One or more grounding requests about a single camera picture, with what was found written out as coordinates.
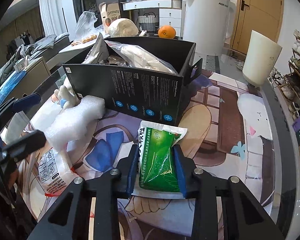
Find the white dresser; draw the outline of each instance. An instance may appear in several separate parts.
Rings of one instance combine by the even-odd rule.
[[[122,3],[123,10],[159,8],[159,25],[170,25],[181,36],[182,0],[137,0]]]

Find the white label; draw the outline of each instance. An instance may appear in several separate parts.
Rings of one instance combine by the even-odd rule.
[[[41,183],[53,178],[53,176],[58,172],[52,149],[41,157],[38,170]]]

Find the plastic bag with snacks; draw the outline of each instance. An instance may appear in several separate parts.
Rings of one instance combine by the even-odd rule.
[[[116,41],[105,42],[111,47],[120,57],[126,60],[131,67],[151,69],[171,74],[178,74],[174,67],[157,58],[150,52],[146,51],[138,45],[122,44]]]
[[[83,12],[78,20],[75,28],[75,40],[71,43],[72,46],[86,43],[97,38],[98,32],[94,27],[97,18],[94,12]]]

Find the printed instructions bag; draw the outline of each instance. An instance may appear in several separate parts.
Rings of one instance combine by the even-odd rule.
[[[171,147],[187,129],[141,121],[139,174],[133,195],[152,198],[183,198],[180,193]]]
[[[69,163],[68,154],[64,151],[58,153],[51,148],[41,156],[38,170],[46,196],[59,196],[78,177],[70,170]]]

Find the drawer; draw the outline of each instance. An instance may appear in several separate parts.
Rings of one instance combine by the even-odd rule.
[[[170,25],[172,27],[181,28],[181,19],[175,18],[159,18],[160,26]]]
[[[176,36],[180,37],[181,36],[181,28],[173,27],[176,30]]]
[[[141,0],[123,3],[122,6],[124,11],[143,8],[171,8],[172,0]]]
[[[159,17],[181,19],[181,9],[159,9]]]

